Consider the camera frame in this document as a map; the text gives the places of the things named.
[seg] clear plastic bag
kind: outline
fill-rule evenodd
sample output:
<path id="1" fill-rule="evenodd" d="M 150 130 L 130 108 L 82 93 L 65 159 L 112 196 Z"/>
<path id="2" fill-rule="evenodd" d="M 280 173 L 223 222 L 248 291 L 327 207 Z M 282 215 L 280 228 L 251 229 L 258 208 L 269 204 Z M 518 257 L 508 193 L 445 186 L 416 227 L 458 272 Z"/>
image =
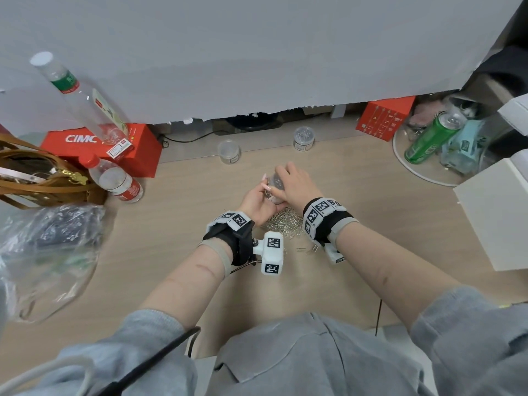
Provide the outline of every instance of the clear plastic bag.
<path id="1" fill-rule="evenodd" d="M 63 204 L 8 217 L 0 228 L 0 286 L 10 320 L 42 321 L 84 291 L 101 249 L 104 210 Z"/>

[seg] water bottle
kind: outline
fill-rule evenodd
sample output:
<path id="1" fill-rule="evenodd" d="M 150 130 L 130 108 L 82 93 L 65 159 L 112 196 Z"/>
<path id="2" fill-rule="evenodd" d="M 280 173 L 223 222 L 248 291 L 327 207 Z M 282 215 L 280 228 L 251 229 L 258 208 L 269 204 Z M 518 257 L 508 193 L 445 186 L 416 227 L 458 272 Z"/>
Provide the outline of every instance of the water bottle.
<path id="1" fill-rule="evenodd" d="M 103 160 L 95 154 L 79 158 L 79 163 L 88 168 L 90 176 L 100 187 L 126 203 L 135 203 L 143 197 L 143 187 L 122 167 Z"/>
<path id="2" fill-rule="evenodd" d="M 79 82 L 49 51 L 35 54 L 30 64 L 64 95 L 68 111 L 107 145 L 128 139 L 128 127 L 114 108 L 88 83 Z"/>

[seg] wooden floor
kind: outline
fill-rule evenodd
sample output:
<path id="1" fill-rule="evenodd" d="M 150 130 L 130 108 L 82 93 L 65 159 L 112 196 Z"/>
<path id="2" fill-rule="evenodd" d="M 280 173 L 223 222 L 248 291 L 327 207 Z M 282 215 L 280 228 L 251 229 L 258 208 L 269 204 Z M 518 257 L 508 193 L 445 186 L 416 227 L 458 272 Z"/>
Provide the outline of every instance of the wooden floor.
<path id="1" fill-rule="evenodd" d="M 236 208 L 262 174 L 288 160 L 310 172 L 323 193 L 360 222 L 492 300 L 528 299 L 528 270 L 494 272 L 452 189 L 413 176 L 380 139 L 322 141 L 308 152 L 291 146 L 245 152 L 231 166 L 218 157 L 178 161 L 159 166 L 139 203 L 111 208 L 114 228 L 82 297 L 42 324 L 7 327 L 0 380 L 54 358 L 64 346 L 110 335 L 195 248 L 211 219 Z M 225 280 L 199 322 L 195 355 L 214 355 L 234 334 L 309 310 L 362 328 L 375 325 L 379 299 L 349 265 L 331 266 L 323 251 L 296 252 L 309 246 L 304 235 L 285 243 L 281 276 L 263 276 L 257 266 Z M 395 321 L 385 306 L 381 323 Z"/>

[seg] green bottle label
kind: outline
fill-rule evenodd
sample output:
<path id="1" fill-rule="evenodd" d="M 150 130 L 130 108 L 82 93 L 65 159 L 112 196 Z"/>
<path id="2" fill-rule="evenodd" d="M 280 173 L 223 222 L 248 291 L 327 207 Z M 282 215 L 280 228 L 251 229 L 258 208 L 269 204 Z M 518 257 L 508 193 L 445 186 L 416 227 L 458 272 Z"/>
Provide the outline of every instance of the green bottle label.
<path id="1" fill-rule="evenodd" d="M 65 77 L 51 83 L 64 94 L 75 92 L 79 87 L 79 81 L 70 71 L 68 71 Z"/>

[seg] red cardboard box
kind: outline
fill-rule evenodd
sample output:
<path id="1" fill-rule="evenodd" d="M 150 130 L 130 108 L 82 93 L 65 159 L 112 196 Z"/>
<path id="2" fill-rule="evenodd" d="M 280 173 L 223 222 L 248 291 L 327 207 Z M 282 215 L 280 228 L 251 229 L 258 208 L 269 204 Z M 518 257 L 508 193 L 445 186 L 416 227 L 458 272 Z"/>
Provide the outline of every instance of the red cardboard box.
<path id="1" fill-rule="evenodd" d="M 389 141 L 409 116 L 415 96 L 369 101 L 356 130 Z"/>
<path id="2" fill-rule="evenodd" d="M 105 145 L 86 128 L 49 132 L 42 148 L 81 168 L 79 157 L 93 152 L 100 158 L 113 161 L 135 177 L 153 178 L 162 153 L 162 145 L 144 123 L 128 123 L 128 139 L 134 149 L 118 161 L 106 152 L 112 147 Z"/>

